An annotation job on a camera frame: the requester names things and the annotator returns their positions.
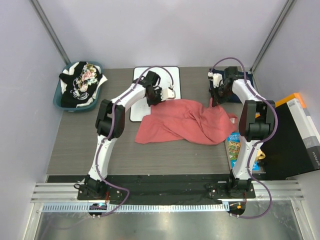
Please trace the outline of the red t shirt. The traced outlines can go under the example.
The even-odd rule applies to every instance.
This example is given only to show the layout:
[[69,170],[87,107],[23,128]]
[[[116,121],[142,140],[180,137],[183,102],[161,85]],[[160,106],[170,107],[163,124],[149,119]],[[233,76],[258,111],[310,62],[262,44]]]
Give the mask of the red t shirt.
[[164,143],[186,140],[199,145],[218,145],[237,130],[238,117],[220,105],[205,107],[188,99],[175,99],[151,107],[143,117],[135,142]]

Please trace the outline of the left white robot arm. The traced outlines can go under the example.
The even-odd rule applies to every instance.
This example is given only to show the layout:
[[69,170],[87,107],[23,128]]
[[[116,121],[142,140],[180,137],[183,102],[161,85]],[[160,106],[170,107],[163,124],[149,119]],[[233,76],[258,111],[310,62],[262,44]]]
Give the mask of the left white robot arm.
[[101,102],[95,122],[97,147],[91,168],[77,188],[79,200],[101,200],[106,196],[109,162],[115,143],[124,131],[126,112],[144,98],[152,105],[161,103],[162,88],[157,86],[160,81],[157,73],[147,69],[122,94]]

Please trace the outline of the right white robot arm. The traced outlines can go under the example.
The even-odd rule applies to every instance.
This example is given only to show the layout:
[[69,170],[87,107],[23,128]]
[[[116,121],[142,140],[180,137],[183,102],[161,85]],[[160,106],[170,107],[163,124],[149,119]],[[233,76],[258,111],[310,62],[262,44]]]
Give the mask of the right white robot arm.
[[223,74],[210,69],[208,79],[212,106],[226,102],[232,95],[243,105],[238,121],[240,150],[237,160],[226,182],[209,185],[210,198],[254,198],[253,166],[261,146],[273,137],[278,126],[275,102],[263,98],[245,74],[239,75],[237,67],[227,67]]

